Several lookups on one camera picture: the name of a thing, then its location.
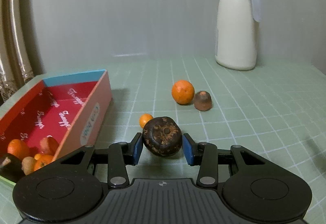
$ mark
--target ribbed gray panel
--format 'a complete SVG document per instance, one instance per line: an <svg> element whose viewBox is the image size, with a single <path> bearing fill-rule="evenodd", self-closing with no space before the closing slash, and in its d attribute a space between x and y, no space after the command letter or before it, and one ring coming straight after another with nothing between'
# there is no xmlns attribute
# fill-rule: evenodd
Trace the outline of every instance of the ribbed gray panel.
<svg viewBox="0 0 326 224"><path fill-rule="evenodd" d="M31 224L23 220L21 224ZM89 215L70 224L249 224L230 212L216 192L195 187L190 179L136 179L110 191Z"/></svg>

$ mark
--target label sticker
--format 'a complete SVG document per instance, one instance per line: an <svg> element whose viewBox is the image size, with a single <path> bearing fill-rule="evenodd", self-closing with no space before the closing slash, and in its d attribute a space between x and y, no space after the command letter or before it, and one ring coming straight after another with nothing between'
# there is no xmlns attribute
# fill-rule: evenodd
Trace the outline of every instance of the label sticker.
<svg viewBox="0 0 326 224"><path fill-rule="evenodd" d="M99 113L100 113L100 104L96 103L80 135L80 144L82 146L87 144L89 136L92 133L92 129L94 127L95 121Z"/></svg>

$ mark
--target silver screw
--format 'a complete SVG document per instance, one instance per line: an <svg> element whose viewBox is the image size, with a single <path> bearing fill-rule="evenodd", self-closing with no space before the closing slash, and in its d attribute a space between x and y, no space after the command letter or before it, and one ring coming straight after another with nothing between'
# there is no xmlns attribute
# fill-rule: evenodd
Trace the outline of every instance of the silver screw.
<svg viewBox="0 0 326 224"><path fill-rule="evenodd" d="M213 183L215 183L215 179L213 177L210 176L205 176L199 179L199 181L203 184L203 185L212 185Z"/></svg>
<svg viewBox="0 0 326 224"><path fill-rule="evenodd" d="M116 177L111 178L110 182L116 186L116 185L124 184L126 182L126 179L121 176L116 176Z"/></svg>

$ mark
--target green checkered tablecloth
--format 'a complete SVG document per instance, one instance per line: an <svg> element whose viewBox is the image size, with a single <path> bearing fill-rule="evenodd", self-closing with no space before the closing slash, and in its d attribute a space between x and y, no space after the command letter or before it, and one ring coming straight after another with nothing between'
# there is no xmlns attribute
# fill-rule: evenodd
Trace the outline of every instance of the green checkered tablecloth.
<svg viewBox="0 0 326 224"><path fill-rule="evenodd" d="M195 141L220 149L243 145L303 178L313 192L305 219L326 223L326 76L316 68L273 61L240 72L219 66L212 56L111 63L107 69L114 100L97 148L130 141L141 132L138 119L143 113L169 116ZM193 105L176 104L171 87L180 79L189 80L196 91L208 91L213 109L199 112ZM198 169L187 165L182 151L159 158L146 148L137 166L127 166L130 179L196 178ZM106 181L106 176L106 166L99 167L97 177ZM0 223L18 219L11 190L0 185Z"/></svg>

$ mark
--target blue gripper pad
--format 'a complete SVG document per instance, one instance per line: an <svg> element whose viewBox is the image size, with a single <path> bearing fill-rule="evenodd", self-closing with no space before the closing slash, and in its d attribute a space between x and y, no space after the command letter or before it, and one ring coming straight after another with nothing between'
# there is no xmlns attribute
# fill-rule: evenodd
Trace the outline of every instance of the blue gripper pad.
<svg viewBox="0 0 326 224"><path fill-rule="evenodd" d="M192 146L190 142L187 140L185 135L182 135L182 150L185 154L185 159L187 163L192 166L194 164L194 155L192 154Z"/></svg>
<svg viewBox="0 0 326 224"><path fill-rule="evenodd" d="M134 146L134 165L137 165L143 148L142 137L140 137Z"/></svg>

